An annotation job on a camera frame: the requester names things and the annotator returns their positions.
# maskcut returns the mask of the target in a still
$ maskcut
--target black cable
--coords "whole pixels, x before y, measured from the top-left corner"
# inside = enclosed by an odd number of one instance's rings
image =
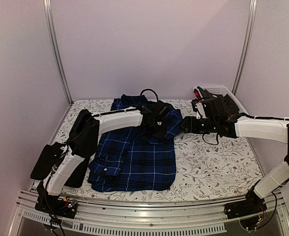
[[[66,141],[64,142],[64,144],[69,144],[70,142],[75,141],[77,138],[80,137],[81,134],[82,134],[82,131],[81,131],[81,133],[80,133],[79,135],[77,135],[75,138],[73,138],[73,139],[71,139],[71,140],[66,140]]]
[[[241,115],[244,115],[244,116],[251,118],[251,119],[276,119],[276,120],[288,120],[289,121],[289,119],[279,118],[279,117],[255,117],[255,116],[251,116],[251,115],[246,114],[246,113],[241,113]]]
[[[216,144],[208,143],[206,140],[204,140],[204,136],[205,136],[205,134],[202,135],[202,140],[203,140],[206,144],[215,145],[215,146],[219,144],[219,134],[217,134],[217,136],[216,136],[216,141],[217,141]]]
[[[275,195],[274,192],[271,192],[271,193],[272,193],[272,195],[274,196],[274,198],[275,198],[275,200],[276,200],[276,205],[275,205],[275,207],[274,207],[274,210],[273,210],[273,212],[272,212],[272,215],[271,215],[271,217],[269,218],[269,220],[268,220],[264,225],[258,226],[256,229],[261,229],[262,227],[265,227],[265,226],[271,221],[271,219],[273,218],[273,216],[275,215],[275,213],[276,213],[276,211],[277,211],[278,199],[277,199],[277,196]]]
[[[140,96],[142,96],[142,94],[143,94],[145,91],[151,91],[151,92],[153,92],[154,95],[155,95],[155,97],[156,97],[156,101],[159,101],[158,94],[157,94],[153,89],[146,88],[146,89],[142,90],[141,93],[140,93]]]
[[[48,180],[47,180],[47,182],[46,182],[45,191],[46,191],[46,189],[47,189],[48,183],[50,182],[51,178],[52,178],[52,176],[49,176],[49,178],[48,178]],[[50,223],[51,223],[51,228],[53,227],[52,221],[54,221],[54,223],[57,223],[57,224],[59,225],[60,230],[61,230],[61,232],[62,232],[62,235],[65,236],[65,235],[66,235],[66,234],[65,234],[65,231],[64,231],[64,229],[62,228],[59,219],[57,218],[57,216],[55,215],[55,213],[54,213],[53,210],[51,209],[50,205],[48,204],[48,201],[47,201],[47,198],[46,198],[46,193],[44,194],[44,198],[45,198],[46,205],[48,206],[48,208],[49,208],[49,210],[50,210],[50,212],[51,212],[51,214],[50,214],[50,217],[51,217],[51,221],[50,221]]]

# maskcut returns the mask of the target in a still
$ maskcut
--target red object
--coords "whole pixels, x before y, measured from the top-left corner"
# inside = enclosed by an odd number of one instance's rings
[[[200,102],[202,102],[202,97],[200,96],[200,94],[198,93],[198,91],[197,91],[196,89],[194,90],[194,94],[195,94],[196,98],[197,98]]]

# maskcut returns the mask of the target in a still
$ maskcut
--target aluminum frame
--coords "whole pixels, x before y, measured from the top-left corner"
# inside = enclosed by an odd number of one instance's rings
[[[277,213],[281,219],[280,227],[284,236],[289,236],[289,214],[279,191],[276,192],[276,196],[278,198]],[[35,193],[21,191],[15,206],[16,215],[10,236],[17,235],[22,217],[26,217],[26,215],[34,214],[31,219],[47,224],[48,214],[34,210],[37,197],[38,195]],[[265,201],[268,207],[267,211],[272,212],[275,207],[274,196],[266,197]],[[149,232],[152,234],[160,232],[161,235],[172,235],[171,232],[175,231],[211,228],[238,220],[238,218],[228,220],[224,214],[224,205],[230,202],[235,202],[235,199],[219,203],[212,201],[208,204],[199,202],[178,203],[177,205],[121,203],[119,206],[114,202],[96,201],[95,199],[79,200],[75,219],[63,218],[62,225],[64,229],[93,235],[102,235],[102,233],[89,232],[88,229],[95,228],[103,230],[103,232],[106,230],[143,232],[147,235],[150,235]]]
[[[238,64],[236,78],[235,78],[233,89],[232,89],[232,93],[234,95],[237,94],[237,91],[241,82],[241,77],[243,74],[245,62],[246,62],[248,49],[249,49],[250,41],[252,38],[253,28],[254,28],[256,7],[257,7],[257,0],[251,0],[250,5],[249,5],[248,21],[247,21],[247,28],[246,28],[246,33],[245,33],[242,54],[241,54],[241,58]]]
[[[58,68],[58,73],[60,77],[60,82],[62,85],[62,88],[64,90],[67,102],[69,105],[73,103],[69,86],[67,83],[65,71],[62,65],[60,53],[59,53],[59,48],[58,48],[58,42],[57,42],[57,37],[56,37],[56,31],[55,31],[55,26],[54,26],[54,21],[53,21],[53,12],[52,12],[52,6],[51,6],[51,0],[43,0],[44,3],[44,10],[45,10],[45,16],[46,16],[46,21],[47,21],[47,28],[50,36],[50,40],[52,43],[52,48],[54,52],[54,57],[56,61],[56,65]]]

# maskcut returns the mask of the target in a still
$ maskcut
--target wire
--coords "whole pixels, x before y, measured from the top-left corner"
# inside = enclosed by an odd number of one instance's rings
[[[273,216],[274,216],[275,213],[276,213],[277,204],[278,204],[277,196],[274,194],[274,192],[271,192],[271,193],[272,193],[272,195],[275,197],[275,200],[276,200],[276,204],[275,204],[275,207],[274,207],[274,210],[273,210],[273,212],[272,212],[271,217],[268,219],[268,221],[267,221],[264,225],[259,226],[260,223],[261,223],[262,220],[263,220],[263,217],[265,216],[265,211],[263,210],[263,208],[261,208],[261,209],[262,209],[262,216],[259,217],[259,220],[258,220],[258,222],[257,222],[256,224],[254,224],[254,225],[252,225],[252,226],[250,226],[250,227],[248,227],[248,228],[246,228],[246,225],[243,225],[243,224],[241,223],[240,219],[238,219],[239,224],[241,225],[241,227],[242,227],[245,231],[247,231],[247,232],[256,231],[256,230],[258,230],[258,229],[261,229],[262,227],[265,227],[265,226],[271,221],[271,219],[273,218]]]
[[[64,144],[69,144],[69,143],[75,141],[77,138],[80,137],[80,135],[82,134],[82,132],[83,132],[83,131],[81,131],[80,134],[78,134],[75,138],[73,138],[73,139],[71,139],[71,140],[66,140],[66,141],[64,142]]]
[[[208,142],[204,139],[204,136],[205,136],[205,134],[202,135],[202,140],[203,140],[206,144],[215,145],[215,146],[219,144],[219,134],[216,135],[216,141],[217,141],[216,144],[208,143]]]
[[[62,207],[62,208],[59,208],[60,210],[63,210],[65,207],[67,207],[69,205],[70,201],[67,201],[66,204]]]
[[[274,210],[273,210],[272,215],[271,215],[271,217],[269,218],[269,220],[268,220],[264,225],[258,226],[257,229],[261,229],[262,227],[265,227],[265,226],[271,221],[271,219],[273,218],[273,216],[275,215],[275,213],[276,213],[276,211],[277,211],[278,199],[277,199],[277,196],[275,195],[274,192],[271,192],[271,193],[272,193],[272,195],[274,196],[274,198],[275,198],[275,200],[276,200],[276,204],[275,204],[275,206],[274,206]]]
[[[51,178],[52,178],[52,175],[49,176],[49,178],[48,178],[48,180],[47,180],[47,182],[46,182],[45,191],[46,191],[46,189],[47,189],[48,183],[50,182]],[[64,229],[62,228],[59,219],[57,218],[57,216],[55,215],[55,213],[54,213],[53,210],[51,209],[50,205],[48,204],[48,201],[47,201],[47,198],[46,198],[46,193],[44,194],[44,198],[45,198],[46,205],[48,206],[48,208],[49,208],[49,210],[50,210],[50,212],[51,212],[51,213],[50,213],[50,217],[51,217],[51,220],[50,220],[51,229],[53,228],[53,221],[54,221],[54,223],[57,223],[57,224],[59,225],[60,230],[61,230],[61,232],[62,232],[62,235],[65,236],[65,235],[66,235],[66,234],[65,234],[65,231],[64,231]]]
[[[141,93],[140,93],[140,96],[142,96],[142,94],[143,94],[145,91],[151,91],[151,92],[153,92],[154,95],[155,95],[155,97],[156,97],[156,101],[159,101],[158,94],[157,94],[153,89],[146,88],[146,89],[142,90]]]
[[[45,230],[49,230],[49,226],[47,225],[47,228],[46,228],[46,226],[42,223],[42,226],[43,226],[43,228],[45,229]]]
[[[244,116],[251,118],[251,119],[276,119],[276,120],[288,120],[289,121],[289,119],[279,118],[279,117],[255,117],[255,116],[251,116],[251,115],[246,114],[246,113],[241,113],[241,115],[244,115]]]

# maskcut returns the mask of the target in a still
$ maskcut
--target vertical metal pole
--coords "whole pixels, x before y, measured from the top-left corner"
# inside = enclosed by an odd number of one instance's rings
[[[62,66],[61,57],[59,53],[56,32],[55,32],[55,27],[54,27],[54,21],[53,21],[51,0],[43,0],[43,2],[44,2],[44,10],[45,10],[45,16],[46,16],[46,21],[47,21],[48,32],[49,32],[51,43],[52,43],[52,48],[53,48],[55,61],[56,61],[57,68],[58,68],[61,85],[64,90],[66,99],[69,105],[71,105],[73,103],[73,100],[71,98],[69,86],[66,80],[64,68]]]
[[[243,49],[242,49],[242,55],[238,64],[238,69],[236,73],[236,78],[234,81],[232,93],[236,95],[238,87],[240,85],[241,77],[243,74],[244,70],[244,65],[252,37],[252,32],[254,28],[254,21],[255,21],[255,15],[256,15],[256,7],[257,7],[257,0],[251,0],[250,6],[249,6],[249,13],[248,13],[248,21],[247,21],[247,28],[246,28],[246,33],[245,33],[245,39],[244,39],[244,44],[243,44]]]

